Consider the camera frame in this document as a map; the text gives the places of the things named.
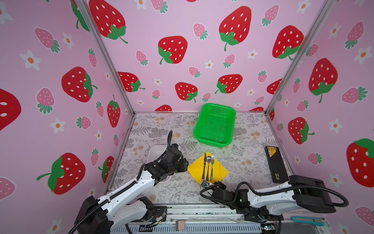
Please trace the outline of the white rectangular tray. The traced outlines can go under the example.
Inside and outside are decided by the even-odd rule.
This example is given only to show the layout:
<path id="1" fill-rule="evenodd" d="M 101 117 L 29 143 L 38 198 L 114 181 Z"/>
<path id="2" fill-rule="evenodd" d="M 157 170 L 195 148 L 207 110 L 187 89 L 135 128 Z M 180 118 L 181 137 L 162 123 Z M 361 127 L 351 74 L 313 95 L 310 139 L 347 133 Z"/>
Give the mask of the white rectangular tray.
<path id="1" fill-rule="evenodd" d="M 175 150 L 175 148 L 167 149 L 163 145 L 154 146 L 150 149 L 145 171 L 148 171 L 154 178 L 155 186 L 165 180 L 168 181 L 168 177 L 174 172 L 174 163 L 177 161 L 174 157 Z"/>

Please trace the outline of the green plastic basket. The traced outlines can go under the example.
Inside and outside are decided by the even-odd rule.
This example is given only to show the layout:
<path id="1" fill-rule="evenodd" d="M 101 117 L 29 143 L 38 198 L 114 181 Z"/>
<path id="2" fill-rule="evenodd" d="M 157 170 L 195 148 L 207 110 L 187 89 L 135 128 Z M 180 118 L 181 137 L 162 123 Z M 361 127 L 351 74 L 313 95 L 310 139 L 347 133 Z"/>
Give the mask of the green plastic basket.
<path id="1" fill-rule="evenodd" d="M 202 107 L 194 128 L 194 137 L 202 144 L 223 148 L 231 144 L 236 111 L 227 106 L 208 103 Z"/>

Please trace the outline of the yellow paper napkin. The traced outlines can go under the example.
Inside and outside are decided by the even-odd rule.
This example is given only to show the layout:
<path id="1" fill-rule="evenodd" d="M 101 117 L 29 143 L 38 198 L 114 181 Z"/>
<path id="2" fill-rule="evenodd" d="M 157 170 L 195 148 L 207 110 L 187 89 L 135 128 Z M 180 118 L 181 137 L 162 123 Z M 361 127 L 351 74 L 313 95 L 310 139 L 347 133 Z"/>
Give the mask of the yellow paper napkin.
<path id="1" fill-rule="evenodd" d="M 209 151 L 200 156 L 192 165 L 189 165 L 188 172 L 199 184 L 203 180 L 210 183 L 222 181 L 229 174 L 223 164 L 216 157 L 213 157 Z"/>

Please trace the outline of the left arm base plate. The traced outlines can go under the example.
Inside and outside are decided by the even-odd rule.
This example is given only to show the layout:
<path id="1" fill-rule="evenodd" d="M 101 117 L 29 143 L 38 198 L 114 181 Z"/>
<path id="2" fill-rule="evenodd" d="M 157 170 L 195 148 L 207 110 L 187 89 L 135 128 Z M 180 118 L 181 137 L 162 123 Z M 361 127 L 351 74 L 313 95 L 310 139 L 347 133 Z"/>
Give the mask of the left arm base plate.
<path id="1" fill-rule="evenodd" d="M 146 222 L 164 222 L 167 218 L 167 206 L 155 206 L 148 209 L 144 217 Z"/>

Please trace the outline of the black handled knife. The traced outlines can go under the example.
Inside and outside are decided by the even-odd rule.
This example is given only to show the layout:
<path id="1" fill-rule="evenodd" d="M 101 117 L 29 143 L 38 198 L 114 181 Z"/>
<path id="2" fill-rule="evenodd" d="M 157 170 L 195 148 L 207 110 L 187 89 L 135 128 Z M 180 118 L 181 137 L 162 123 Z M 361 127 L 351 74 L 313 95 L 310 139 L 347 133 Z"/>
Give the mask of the black handled knife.
<path id="1" fill-rule="evenodd" d="M 206 162 L 207 162 L 207 155 L 206 155 L 206 153 L 204 153 L 202 180 L 205 180 L 205 178 L 206 178 L 206 176 L 205 176 Z"/>

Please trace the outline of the black handled fork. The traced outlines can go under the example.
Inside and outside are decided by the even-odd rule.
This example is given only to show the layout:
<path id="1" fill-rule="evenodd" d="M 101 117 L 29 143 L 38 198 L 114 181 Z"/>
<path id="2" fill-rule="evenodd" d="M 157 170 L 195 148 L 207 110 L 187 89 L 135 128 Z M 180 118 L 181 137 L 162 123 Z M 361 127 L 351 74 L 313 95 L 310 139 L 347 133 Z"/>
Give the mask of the black handled fork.
<path id="1" fill-rule="evenodd" d="M 214 180 L 214 163 L 215 163 L 215 156 L 211 156 L 211 171 L 210 171 L 210 181 L 213 182 Z"/>

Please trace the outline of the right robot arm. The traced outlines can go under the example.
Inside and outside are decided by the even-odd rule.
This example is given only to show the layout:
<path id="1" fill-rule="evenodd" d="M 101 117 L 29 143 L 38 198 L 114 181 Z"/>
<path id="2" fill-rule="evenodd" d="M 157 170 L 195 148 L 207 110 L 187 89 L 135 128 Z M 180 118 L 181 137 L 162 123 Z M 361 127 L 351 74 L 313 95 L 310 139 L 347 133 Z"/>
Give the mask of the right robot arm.
<path id="1" fill-rule="evenodd" d="M 202 182 L 200 196 L 243 214 L 246 219 L 264 222 L 268 217 L 282 217 L 284 212 L 306 209 L 318 214 L 331 214 L 347 207 L 348 199 L 328 189 L 320 179 L 292 175 L 289 180 L 267 189 L 254 189 L 241 182 L 235 191 L 226 190 L 222 182 Z"/>

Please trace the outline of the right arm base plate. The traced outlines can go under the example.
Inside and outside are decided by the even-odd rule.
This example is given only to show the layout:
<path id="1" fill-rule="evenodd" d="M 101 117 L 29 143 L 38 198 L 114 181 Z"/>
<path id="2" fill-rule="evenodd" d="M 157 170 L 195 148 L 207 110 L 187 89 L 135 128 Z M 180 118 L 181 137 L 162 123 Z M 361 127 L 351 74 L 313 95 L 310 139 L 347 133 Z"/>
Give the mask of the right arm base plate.
<path id="1" fill-rule="evenodd" d="M 266 223 L 268 221 L 278 222 L 283 220 L 283 215 L 260 214 L 257 212 L 251 212 L 244 215 L 244 220 L 255 223 Z"/>

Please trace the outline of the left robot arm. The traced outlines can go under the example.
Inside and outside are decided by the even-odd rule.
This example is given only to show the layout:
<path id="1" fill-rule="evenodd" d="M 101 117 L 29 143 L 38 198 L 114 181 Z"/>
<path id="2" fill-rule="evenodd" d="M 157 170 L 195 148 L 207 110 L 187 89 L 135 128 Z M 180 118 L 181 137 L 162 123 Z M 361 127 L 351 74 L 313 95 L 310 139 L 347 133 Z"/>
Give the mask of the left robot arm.
<path id="1" fill-rule="evenodd" d="M 109 234 L 131 221 L 150 218 L 154 205 L 148 198 L 130 202 L 167 177 L 186 172 L 188 165 L 178 144 L 168 146 L 159 158 L 143 164 L 138 175 L 125 185 L 98 199 L 85 199 L 70 233 Z"/>

